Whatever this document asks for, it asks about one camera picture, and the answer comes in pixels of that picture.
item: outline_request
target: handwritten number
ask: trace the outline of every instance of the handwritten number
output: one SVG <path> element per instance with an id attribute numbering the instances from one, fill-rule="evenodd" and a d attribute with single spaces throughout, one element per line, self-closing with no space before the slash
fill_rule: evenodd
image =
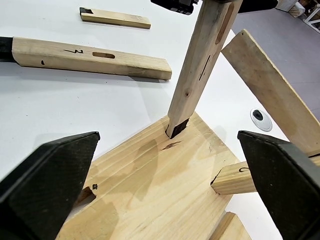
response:
<path id="1" fill-rule="evenodd" d="M 80 49 L 80 51 L 78 51 L 77 49 L 75 49 L 74 51 L 63 49 L 63 51 L 70 52 L 70 53 L 73 53 L 73 54 L 83 54 L 84 53 L 84 51 L 81 50 L 81 49 Z"/>
<path id="2" fill-rule="evenodd" d="M 239 169 L 239 173 L 245 172 L 246 171 L 245 169 L 250 170 L 248 167 L 242 167 L 242 168 Z"/>

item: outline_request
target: mortise slot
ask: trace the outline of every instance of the mortise slot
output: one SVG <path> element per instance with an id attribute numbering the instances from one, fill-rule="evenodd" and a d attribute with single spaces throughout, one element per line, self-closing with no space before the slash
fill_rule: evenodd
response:
<path id="1" fill-rule="evenodd" d="M 205 63 L 205 65 L 204 65 L 204 68 L 203 68 L 202 73 L 201 73 L 201 75 L 200 75 L 199 81 L 200 81 L 200 79 L 202 78 L 202 76 L 204 75 L 204 72 L 205 72 L 206 66 L 207 66 L 207 64 L 208 64 L 208 62 L 209 62 L 209 60 L 210 60 L 210 57 L 211 57 L 211 55 L 209 55 L 209 56 L 208 56 L 208 59 L 206 60 L 206 63 Z"/>
<path id="2" fill-rule="evenodd" d="M 113 55 L 113 54 L 104 53 L 104 52 L 97 52 L 97 51 L 94 51 L 92 53 L 92 55 L 95 56 L 95 57 L 107 58 L 107 59 L 115 59 L 116 58 L 116 56 Z"/>
<path id="3" fill-rule="evenodd" d="M 234 11 L 234 8 L 235 8 L 235 4 L 233 2 L 231 2 L 230 5 L 229 5 L 228 10 L 226 12 L 226 15 L 225 15 L 225 17 L 223 19 L 223 22 L 222 22 L 222 25 L 221 25 L 221 29 L 220 29 L 220 31 L 218 33 L 218 36 L 216 37 L 216 40 L 215 40 L 215 44 L 216 45 L 221 42 L 221 39 L 222 39 L 223 35 L 225 34 L 226 28 L 228 26 L 228 23 L 230 21 L 230 18 L 231 18 L 231 15 L 232 15 L 233 11 Z"/>

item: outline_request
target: pine wood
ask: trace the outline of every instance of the pine wood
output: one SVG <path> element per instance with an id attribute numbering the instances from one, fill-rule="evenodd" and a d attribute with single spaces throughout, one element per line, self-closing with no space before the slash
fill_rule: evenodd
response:
<path id="1" fill-rule="evenodd" d="M 256 192 L 246 161 L 225 166 L 214 179 L 211 187 L 217 194 L 244 194 Z"/>
<path id="2" fill-rule="evenodd" d="M 84 184 L 96 195 L 58 240 L 207 240 L 231 196 L 210 182 L 232 152 L 194 113 L 169 139 L 164 117 L 93 161 Z"/>
<path id="3" fill-rule="evenodd" d="M 241 3 L 203 1 L 168 111 L 170 138 L 195 111 Z"/>
<path id="4" fill-rule="evenodd" d="M 320 153 L 320 123 L 253 37 L 242 30 L 222 50 L 287 138 L 309 157 Z"/>
<path id="5" fill-rule="evenodd" d="M 142 29 L 150 29 L 151 23 L 147 17 L 125 14 L 113 11 L 104 11 L 99 9 L 85 8 L 91 10 L 92 13 L 81 12 L 83 21 L 90 21 L 103 24 L 114 24 L 128 27 L 136 27 Z"/>
<path id="6" fill-rule="evenodd" d="M 169 80 L 172 71 L 163 58 L 14 37 L 14 60 L 21 66 L 75 70 Z"/>
<path id="7" fill-rule="evenodd" d="M 320 167 L 320 156 L 314 156 L 311 157 L 312 162 L 317 165 L 318 167 Z"/>
<path id="8" fill-rule="evenodd" d="M 238 216 L 227 212 L 209 240 L 251 240 Z"/>

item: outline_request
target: white work surface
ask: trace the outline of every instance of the white work surface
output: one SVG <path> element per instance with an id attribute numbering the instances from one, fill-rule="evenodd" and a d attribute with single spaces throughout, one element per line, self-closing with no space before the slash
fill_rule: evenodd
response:
<path id="1" fill-rule="evenodd" d="M 161 57 L 171 66 L 172 79 L 165 82 L 0 62 L 0 179 L 42 143 L 99 131 L 96 159 L 165 116 L 200 5 L 186 16 L 150 0 L 6 1 L 0 14 L 2 37 Z M 83 22 L 79 7 L 148 17 L 151 29 Z M 230 32 L 228 41 L 233 36 Z M 245 157 L 238 131 L 263 133 L 250 119 L 253 108 L 264 109 L 221 54 L 196 111 L 240 161 Z M 286 140 L 272 123 L 268 134 Z M 282 239 L 257 193 L 234 196 L 226 210 L 238 214 L 253 240 Z"/>

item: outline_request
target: gray floor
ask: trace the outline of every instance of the gray floor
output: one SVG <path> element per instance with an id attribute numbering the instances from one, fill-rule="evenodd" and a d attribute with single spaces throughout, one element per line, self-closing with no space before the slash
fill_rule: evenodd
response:
<path id="1" fill-rule="evenodd" d="M 238 14 L 234 33 L 247 29 L 320 120 L 320 34 L 287 12 Z"/>

